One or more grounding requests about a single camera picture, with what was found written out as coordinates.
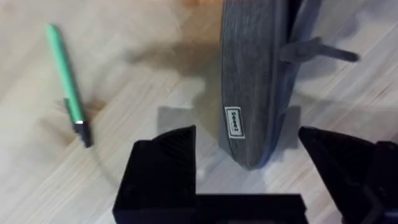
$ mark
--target wooden floor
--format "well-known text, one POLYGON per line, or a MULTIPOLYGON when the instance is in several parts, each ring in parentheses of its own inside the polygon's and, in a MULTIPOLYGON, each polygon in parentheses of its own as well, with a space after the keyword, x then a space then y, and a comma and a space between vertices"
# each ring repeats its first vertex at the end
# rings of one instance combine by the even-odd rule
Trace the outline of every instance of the wooden floor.
POLYGON ((311 223, 338 223, 297 128, 398 140, 398 1, 324 0, 314 35, 362 61, 303 65, 279 148, 251 172, 217 147, 221 8, 218 0, 0 0, 0 223, 114 223, 133 142, 188 124, 198 126, 197 192, 299 192, 311 223), (48 22, 66 36, 91 149, 70 128, 48 22))

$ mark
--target sticker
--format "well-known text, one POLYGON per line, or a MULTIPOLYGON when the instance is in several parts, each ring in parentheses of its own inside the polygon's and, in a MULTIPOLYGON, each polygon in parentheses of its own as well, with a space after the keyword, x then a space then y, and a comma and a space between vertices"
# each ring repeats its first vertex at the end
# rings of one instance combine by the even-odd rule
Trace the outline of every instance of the sticker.
POLYGON ((226 106, 225 114, 229 138, 244 139, 241 108, 238 106, 226 106))

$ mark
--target wood grain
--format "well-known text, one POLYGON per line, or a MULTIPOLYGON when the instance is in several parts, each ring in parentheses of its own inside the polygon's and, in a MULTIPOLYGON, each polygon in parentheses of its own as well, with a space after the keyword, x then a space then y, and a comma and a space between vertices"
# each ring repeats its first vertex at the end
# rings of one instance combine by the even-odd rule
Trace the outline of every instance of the wood grain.
POLYGON ((297 125, 398 140, 395 0, 324 0, 314 35, 360 52, 300 69, 271 162, 246 171, 218 149, 222 2, 0 1, 0 223, 114 223, 132 144, 196 124, 198 192, 300 192, 311 223, 339 214, 297 125), (70 129, 44 27, 58 24, 90 110, 95 147, 70 129))

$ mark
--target green pen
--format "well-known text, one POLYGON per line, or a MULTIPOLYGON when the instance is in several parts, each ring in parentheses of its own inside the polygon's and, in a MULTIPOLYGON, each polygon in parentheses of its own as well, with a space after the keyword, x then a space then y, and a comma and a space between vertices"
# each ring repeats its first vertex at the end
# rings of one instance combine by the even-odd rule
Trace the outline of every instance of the green pen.
POLYGON ((73 122, 75 132, 81 136, 85 146, 90 147, 92 145, 90 128, 88 126, 88 122, 85 121, 84 112, 80 105, 77 87, 75 86, 75 82, 72 77, 72 70, 68 64, 62 37, 56 26, 51 24, 47 26, 47 40, 52 49, 55 63, 57 64, 57 70, 65 92, 65 102, 73 122))

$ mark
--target white label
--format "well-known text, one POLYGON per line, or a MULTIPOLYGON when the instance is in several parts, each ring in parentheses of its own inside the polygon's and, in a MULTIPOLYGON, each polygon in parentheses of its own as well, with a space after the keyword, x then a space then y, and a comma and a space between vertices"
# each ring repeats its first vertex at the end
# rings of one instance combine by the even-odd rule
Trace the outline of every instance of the white label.
POLYGON ((244 139, 241 108, 238 106, 226 106, 225 114, 228 122, 229 138, 244 139))

